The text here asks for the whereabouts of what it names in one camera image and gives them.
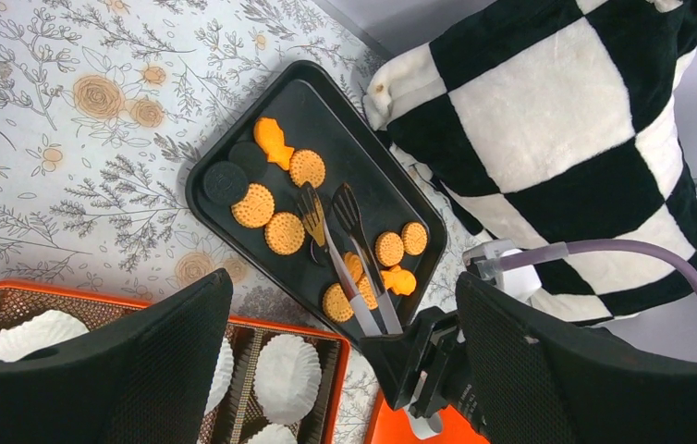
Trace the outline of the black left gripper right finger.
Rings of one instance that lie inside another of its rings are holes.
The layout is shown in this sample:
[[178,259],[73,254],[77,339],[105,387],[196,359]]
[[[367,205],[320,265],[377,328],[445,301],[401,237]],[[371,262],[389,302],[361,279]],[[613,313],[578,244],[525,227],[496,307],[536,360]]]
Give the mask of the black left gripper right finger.
[[577,327],[463,273],[469,387],[457,408],[493,443],[697,443],[697,363]]

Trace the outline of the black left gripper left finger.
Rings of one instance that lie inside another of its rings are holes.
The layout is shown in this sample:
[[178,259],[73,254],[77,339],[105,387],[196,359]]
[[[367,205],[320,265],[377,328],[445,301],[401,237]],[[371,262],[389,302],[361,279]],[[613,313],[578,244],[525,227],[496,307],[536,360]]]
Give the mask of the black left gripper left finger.
[[0,362],[0,443],[194,443],[233,285],[218,269],[104,327]]

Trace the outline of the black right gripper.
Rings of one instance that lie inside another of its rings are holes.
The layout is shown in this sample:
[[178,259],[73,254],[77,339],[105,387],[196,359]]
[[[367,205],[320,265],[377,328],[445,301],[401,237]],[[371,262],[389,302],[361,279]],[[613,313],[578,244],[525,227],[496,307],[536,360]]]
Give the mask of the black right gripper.
[[368,360],[387,406],[401,410],[416,438],[445,431],[441,412],[459,413],[472,432],[488,438],[479,400],[478,373],[471,369],[468,336],[477,319],[458,310],[437,307],[417,314],[400,333],[365,337],[361,353]]

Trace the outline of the orange compartment box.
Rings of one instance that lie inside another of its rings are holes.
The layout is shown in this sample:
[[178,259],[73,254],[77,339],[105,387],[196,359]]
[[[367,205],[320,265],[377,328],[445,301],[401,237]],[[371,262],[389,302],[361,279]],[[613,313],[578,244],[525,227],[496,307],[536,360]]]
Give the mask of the orange compartment box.
[[[23,280],[0,281],[0,330],[15,327],[48,310],[78,318],[96,329],[124,315],[148,307],[147,302],[90,293]],[[288,429],[299,443],[331,443],[343,380],[349,360],[349,342],[343,337],[309,327],[232,316],[225,336],[234,353],[231,384],[222,401],[206,414],[199,432],[201,443],[245,443],[270,425],[255,391],[260,351],[285,334],[302,338],[317,350],[321,381],[313,407]]]

